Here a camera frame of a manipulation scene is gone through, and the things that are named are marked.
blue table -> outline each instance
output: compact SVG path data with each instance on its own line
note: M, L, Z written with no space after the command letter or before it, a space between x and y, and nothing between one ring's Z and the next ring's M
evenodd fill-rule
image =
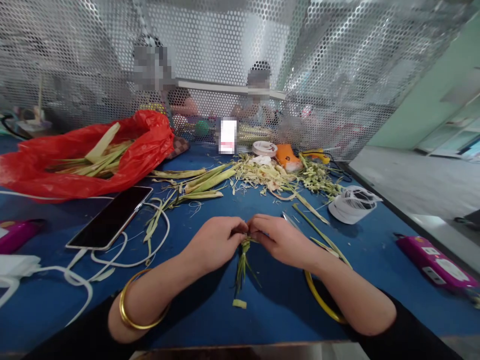
M0 139L0 151L13 151L15 142ZM193 146L180 157L160 166L164 170L190 170L210 167L220 158L212 147ZM165 198L159 183L144 179L143 186L152 186L154 196ZM298 226L306 236L317 234L294 209L294 202L274 202L270 194L261 196L259 189L232 195L231 188L222 190L224 197L204 201L201 210L188 204L169 211L170 234L153 261L153 266L180 253L200 226L214 216L240 216L248 220L256 213L280 216L285 210L295 215ZM302 195L315 208L324 198L307 191ZM46 228L18 254L36 255L42 266L66 267L75 255L65 244L99 212L108 200L85 199L62 204L38 204L28 198L1 195L0 221L44 218ZM127 227L129 237L144 229L152 216L146 206ZM306 213L310 219L342 250L353 268L379 288L389 292L405 304L438 336L466 336L480 334L480 313L465 299L452 296L433 287L395 245L393 232L405 235L416 233L386 206L380 206L355 225L345 225L330 216L326 207L319 212L326 217L327 226ZM152 246L165 234L165 223L160 220L153 235ZM133 263L143 259L147 247L142 236L127 244L118 262ZM111 259L117 250L103 256ZM188 348L205 346L260 345L298 342L344 341L343 329L316 303L300 270L274 260L259 244L252 244L248 261L258 272L261 288L247 275L239 298L248 303L247 309L232 307L238 255L224 267L187 288L172 303L164 322L150 336L152 348ZM89 278L101 268L85 256L73 270ZM117 268L112 276L94 282L92 309L118 289L144 266ZM0 309L0 354L24 353L61 330L77 313L86 300L86 290L69 285L62 274L46 271L24 278L16 294Z

plastic bag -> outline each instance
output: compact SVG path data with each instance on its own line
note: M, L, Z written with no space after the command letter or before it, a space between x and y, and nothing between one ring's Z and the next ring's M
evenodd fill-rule
M126 139L135 142L110 179L45 171L57 159L84 157L114 123L120 123L120 129L112 144ZM121 192L143 179L173 151L173 138L165 115L139 110L133 117L111 124L23 141L18 144L18 152L0 156L0 185L22 194L65 200Z

smartphone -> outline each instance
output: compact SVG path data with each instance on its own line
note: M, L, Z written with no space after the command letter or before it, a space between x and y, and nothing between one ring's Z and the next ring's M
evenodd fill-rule
M69 249L108 250L134 218L152 191L151 187L132 186L119 193L65 247Z

pink power bank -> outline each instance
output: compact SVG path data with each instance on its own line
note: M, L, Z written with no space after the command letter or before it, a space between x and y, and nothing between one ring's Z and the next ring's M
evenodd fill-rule
M42 228L45 220L33 219L27 221L3 221L0 237L0 254L8 255L16 251L28 240L34 237Z
M478 282L441 253L424 237L398 237L396 244L410 260L438 287L450 291L475 288Z

perforated metal screen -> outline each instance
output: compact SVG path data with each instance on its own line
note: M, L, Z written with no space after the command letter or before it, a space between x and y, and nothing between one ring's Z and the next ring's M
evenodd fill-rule
M243 143L335 148L351 160L473 11L433 0L6 0L0 101L31 108L42 80L42 105L64 130L171 108L176 132L202 142L215 141L216 118L253 109L239 116ZM166 47L177 78L205 84L245 87L267 64L286 100L138 90L135 46ZM200 118L179 108L186 99Z

